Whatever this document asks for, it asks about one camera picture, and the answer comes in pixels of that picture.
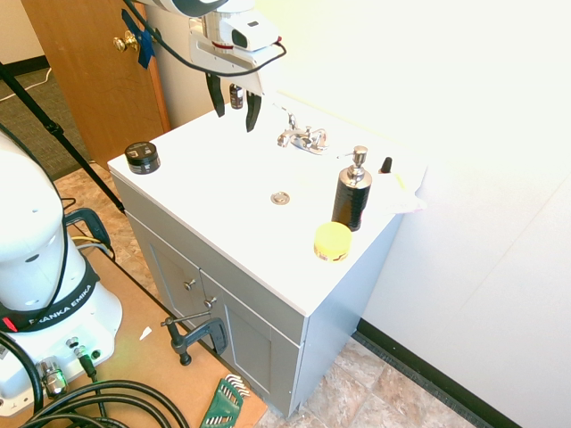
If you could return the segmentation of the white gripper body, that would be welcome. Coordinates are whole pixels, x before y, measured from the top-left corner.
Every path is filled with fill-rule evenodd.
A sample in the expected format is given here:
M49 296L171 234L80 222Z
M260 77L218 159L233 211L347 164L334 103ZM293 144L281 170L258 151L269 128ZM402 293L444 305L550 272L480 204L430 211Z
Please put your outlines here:
M190 61L257 95L277 91L277 27L260 13L208 13L189 20Z

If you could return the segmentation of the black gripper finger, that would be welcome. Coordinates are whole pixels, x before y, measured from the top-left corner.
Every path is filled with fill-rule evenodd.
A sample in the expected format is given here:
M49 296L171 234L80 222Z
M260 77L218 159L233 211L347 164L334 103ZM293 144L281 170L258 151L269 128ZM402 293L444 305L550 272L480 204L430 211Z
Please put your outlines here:
M251 132L255 128L257 119L261 111L262 98L260 95L247 91L246 101L247 101L247 114L246 114L245 126L246 126L246 131Z
M225 114L225 102L221 90L221 79L215 74L206 74L206 83L211 98L211 102L218 117L221 118Z

